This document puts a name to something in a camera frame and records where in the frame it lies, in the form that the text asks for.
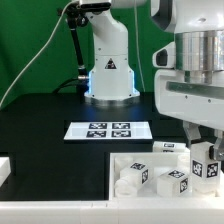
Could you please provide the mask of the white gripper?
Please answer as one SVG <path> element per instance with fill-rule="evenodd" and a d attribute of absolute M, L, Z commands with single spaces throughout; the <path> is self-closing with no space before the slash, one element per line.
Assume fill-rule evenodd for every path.
<path fill-rule="evenodd" d="M 185 72 L 176 70 L 176 46 L 169 43 L 153 54 L 158 68 L 154 78 L 155 104 L 160 114 L 183 120 L 187 145 L 201 138 L 199 125 L 217 129 L 210 147 L 212 160 L 224 161 L 224 71 L 210 73 L 207 83 L 188 81 Z"/>

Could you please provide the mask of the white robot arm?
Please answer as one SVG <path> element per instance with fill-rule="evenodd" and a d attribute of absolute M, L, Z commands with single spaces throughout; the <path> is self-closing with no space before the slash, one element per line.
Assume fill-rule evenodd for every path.
<path fill-rule="evenodd" d="M 154 24 L 174 41 L 153 54 L 157 110 L 183 121 L 189 145 L 199 147 L 200 126 L 215 131 L 210 157 L 224 160 L 224 0 L 79 0 L 93 28 L 95 65 L 85 98 L 106 105 L 133 99 L 126 27 L 112 8 L 150 3 Z"/>

